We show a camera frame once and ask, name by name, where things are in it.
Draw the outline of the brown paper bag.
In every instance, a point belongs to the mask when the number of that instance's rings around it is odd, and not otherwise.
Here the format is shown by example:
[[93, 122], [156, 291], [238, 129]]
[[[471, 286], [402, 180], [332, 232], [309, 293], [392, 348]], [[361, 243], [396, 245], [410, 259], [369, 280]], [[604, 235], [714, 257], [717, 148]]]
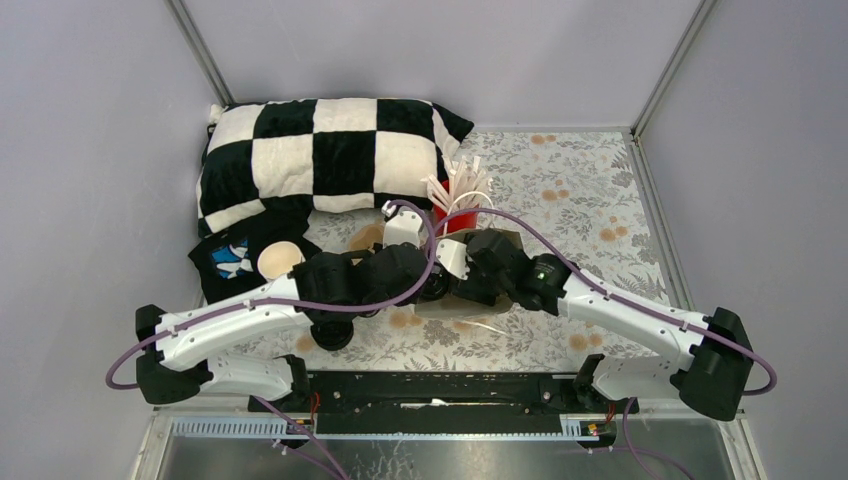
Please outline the brown paper bag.
[[467, 243], [481, 229], [476, 226], [473, 229], [445, 235], [437, 232], [437, 228], [452, 217], [471, 212], [478, 216], [478, 208], [459, 211], [447, 216], [439, 224], [435, 224], [437, 234], [435, 265], [441, 266], [451, 274], [450, 289], [449, 293], [438, 301], [420, 303], [418, 299], [413, 307], [415, 315], [425, 320], [475, 325], [481, 319], [506, 313], [512, 308], [513, 301], [508, 295], [498, 290], [492, 280], [486, 279], [482, 271], [466, 255]]

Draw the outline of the black paper coffee cup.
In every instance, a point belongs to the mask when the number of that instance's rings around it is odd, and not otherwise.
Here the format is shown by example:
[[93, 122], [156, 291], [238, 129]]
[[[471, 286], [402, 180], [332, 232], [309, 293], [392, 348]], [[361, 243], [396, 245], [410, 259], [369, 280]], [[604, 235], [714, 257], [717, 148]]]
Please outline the black paper coffee cup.
[[427, 303], [444, 298], [450, 289], [451, 274], [439, 265], [435, 265], [422, 286], [419, 302]]

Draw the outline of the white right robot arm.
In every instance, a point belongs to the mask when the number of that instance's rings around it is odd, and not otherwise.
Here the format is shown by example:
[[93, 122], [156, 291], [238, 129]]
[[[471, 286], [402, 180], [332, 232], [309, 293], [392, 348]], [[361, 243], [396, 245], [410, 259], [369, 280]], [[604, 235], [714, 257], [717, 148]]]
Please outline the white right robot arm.
[[753, 368], [740, 317], [679, 310], [609, 285], [555, 253], [529, 257], [504, 232], [486, 229], [465, 240], [443, 238], [437, 263], [485, 293], [502, 293], [528, 311], [587, 321], [650, 350], [647, 357], [586, 358], [573, 381], [589, 408], [637, 399], [679, 399], [718, 421], [735, 418]]

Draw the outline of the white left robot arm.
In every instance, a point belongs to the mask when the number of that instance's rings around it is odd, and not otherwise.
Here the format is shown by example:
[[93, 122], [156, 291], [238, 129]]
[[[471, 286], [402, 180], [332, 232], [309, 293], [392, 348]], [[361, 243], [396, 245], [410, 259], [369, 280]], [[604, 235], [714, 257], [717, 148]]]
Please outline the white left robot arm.
[[412, 205], [391, 202], [382, 245], [373, 253], [321, 252], [253, 290], [195, 310], [135, 312], [140, 345], [135, 378], [145, 401], [168, 405], [201, 393], [267, 401], [307, 394], [302, 359], [259, 359], [230, 348], [276, 331], [307, 328], [318, 343], [343, 348], [353, 321], [419, 295], [435, 263], [435, 231]]

